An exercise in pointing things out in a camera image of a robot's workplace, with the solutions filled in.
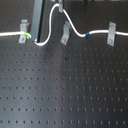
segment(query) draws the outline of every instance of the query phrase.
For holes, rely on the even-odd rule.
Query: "wire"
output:
[[[31,35],[27,32],[5,32],[5,33],[0,33],[0,36],[16,36],[16,35],[26,35],[27,38],[31,38]]]
[[[48,34],[48,37],[47,37],[47,39],[46,39],[44,42],[41,42],[41,43],[36,43],[36,42],[35,42],[35,44],[38,45],[38,46],[44,46],[44,45],[49,41],[49,39],[50,39],[50,36],[51,36],[52,14],[53,14],[53,11],[54,11],[54,9],[55,9],[56,7],[59,7],[59,4],[58,4],[58,3],[56,3],[56,4],[52,7],[51,12],[50,12],[50,16],[49,16],[49,34]],[[72,26],[72,29],[74,30],[74,32],[76,33],[76,35],[78,35],[79,37],[87,37],[87,36],[89,36],[89,35],[92,35],[92,34],[99,34],[99,33],[109,33],[109,30],[94,30],[94,31],[90,31],[90,32],[88,32],[88,33],[86,33],[86,34],[80,34],[80,33],[76,30],[75,26],[73,25],[73,23],[72,23],[72,21],[71,21],[71,18],[69,17],[68,13],[67,13],[64,9],[63,9],[63,12],[64,12],[64,14],[66,15],[67,19],[69,20],[70,25]],[[121,36],[128,36],[128,33],[123,33],[123,32],[118,32],[118,31],[116,31],[115,34],[121,35]]]
[[[44,42],[41,42],[41,43],[36,43],[36,42],[35,42],[35,44],[38,45],[38,46],[44,46],[44,45],[49,41],[49,39],[50,39],[50,36],[51,36],[51,20],[52,20],[52,13],[53,13],[53,11],[54,11],[54,9],[55,9],[56,7],[59,7],[59,4],[58,4],[58,3],[55,4],[55,5],[52,7],[51,12],[50,12],[50,16],[49,16],[49,34],[48,34],[48,37],[47,37],[47,39],[46,39]]]
[[[76,35],[78,35],[79,37],[85,37],[85,34],[80,34],[80,33],[76,30],[76,28],[74,27],[74,25],[73,25],[73,23],[72,23],[72,21],[71,21],[69,15],[68,15],[68,13],[67,13],[64,9],[63,9],[63,12],[64,12],[64,14],[66,15],[67,19],[69,20],[70,25],[72,26],[72,29],[74,30],[74,32],[76,33]]]

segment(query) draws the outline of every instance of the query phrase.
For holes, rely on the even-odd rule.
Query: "mounting bracket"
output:
[[[71,34],[72,27],[68,21],[65,21],[64,27],[63,27],[63,36],[61,39],[61,43],[66,45],[69,39],[69,36]]]
[[[20,24],[20,31],[28,32],[30,27],[30,23],[28,23],[28,20],[22,20]],[[25,35],[21,35],[19,39],[20,44],[24,44],[26,42],[27,37]]]

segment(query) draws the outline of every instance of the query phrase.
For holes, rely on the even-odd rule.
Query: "metal clamp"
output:
[[[72,27],[68,21],[65,21],[64,27],[63,27],[63,37],[61,39],[61,43],[66,45],[69,39],[69,36],[71,34]]]
[[[116,24],[113,22],[110,22],[109,23],[108,40],[107,40],[107,44],[109,44],[110,46],[114,46],[115,32],[116,32]]]
[[[30,27],[30,23],[28,23],[28,20],[22,20],[20,24],[20,31],[28,32]],[[24,44],[26,42],[27,37],[25,35],[21,35],[19,39],[20,44]]]
[[[63,13],[63,0],[59,0],[59,12]]]

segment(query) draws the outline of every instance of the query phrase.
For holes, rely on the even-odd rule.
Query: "white cable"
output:
[[[64,9],[63,9],[63,12],[64,12],[64,14],[66,15],[67,19],[69,20],[70,25],[72,26],[72,29],[74,30],[74,32],[75,32],[79,37],[85,37],[85,34],[80,34],[80,33],[76,30],[76,28],[74,27],[74,25],[73,25],[73,23],[72,23],[72,21],[71,21],[69,15],[67,14],[67,12],[66,12]]]
[[[50,16],[49,16],[49,34],[48,34],[48,37],[47,37],[47,39],[46,39],[44,42],[41,42],[41,43],[36,43],[36,42],[35,42],[35,44],[38,45],[38,46],[44,46],[44,45],[49,41],[49,39],[50,39],[50,36],[51,36],[51,21],[52,21],[51,19],[52,19],[53,11],[54,11],[54,9],[55,9],[56,7],[59,7],[59,4],[58,4],[58,3],[55,4],[55,5],[52,7],[51,12],[50,12]],[[63,12],[64,12],[64,14],[66,15],[66,17],[68,18],[68,20],[69,20],[69,22],[70,22],[70,24],[71,24],[71,26],[72,26],[74,32],[75,32],[79,37],[85,37],[85,34],[80,34],[80,33],[77,32],[77,30],[76,30],[76,28],[74,27],[74,25],[73,25],[73,23],[72,23],[70,17],[68,16],[67,12],[66,12],[64,9],[63,9]]]
[[[53,11],[54,11],[54,9],[55,9],[56,7],[59,7],[59,4],[55,4],[55,5],[52,7],[51,12],[50,12],[50,16],[49,16],[49,34],[48,34],[48,37],[47,37],[47,39],[46,39],[44,42],[41,42],[41,43],[36,43],[36,42],[35,42],[35,44],[38,45],[38,46],[44,46],[44,45],[49,41],[49,39],[50,39],[50,36],[51,36],[51,20],[52,20],[52,13],[53,13]]]
[[[108,30],[94,30],[94,31],[90,31],[89,34],[97,34],[97,33],[108,33]]]
[[[25,32],[4,32],[0,33],[0,36],[16,36],[16,35],[24,35]]]
[[[50,16],[49,16],[49,34],[48,34],[48,37],[47,37],[47,39],[46,39],[44,42],[41,42],[41,43],[36,43],[36,42],[35,42],[35,44],[38,45],[38,46],[44,46],[44,45],[49,41],[49,39],[50,39],[50,36],[51,36],[52,14],[53,14],[53,11],[54,11],[54,9],[55,9],[56,7],[59,7],[59,4],[58,4],[58,3],[56,3],[56,4],[52,7],[51,12],[50,12]],[[94,31],[90,31],[90,32],[88,32],[88,33],[86,33],[86,34],[80,34],[80,33],[76,30],[76,28],[74,27],[74,25],[73,25],[73,23],[72,23],[72,21],[71,21],[69,15],[67,14],[67,12],[66,12],[64,9],[63,9],[63,12],[64,12],[64,14],[66,15],[67,19],[69,20],[70,25],[72,26],[72,29],[74,30],[74,32],[75,32],[79,37],[86,37],[86,36],[88,36],[88,35],[99,34],[99,33],[109,33],[109,30],[94,30]],[[117,31],[116,31],[115,33],[116,33],[117,35],[128,36],[128,33],[117,32]]]

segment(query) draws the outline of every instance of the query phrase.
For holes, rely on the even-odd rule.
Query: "cable clip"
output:
[[[26,39],[29,39],[29,26],[30,23],[28,23],[28,20],[22,20],[20,24],[20,31],[23,31],[24,34],[20,36],[19,43],[24,44],[26,42]]]
[[[59,0],[59,12],[63,13],[63,0]]]
[[[107,44],[110,46],[114,46],[115,32],[116,32],[116,24],[113,22],[110,22],[109,23],[108,40],[107,40]]]

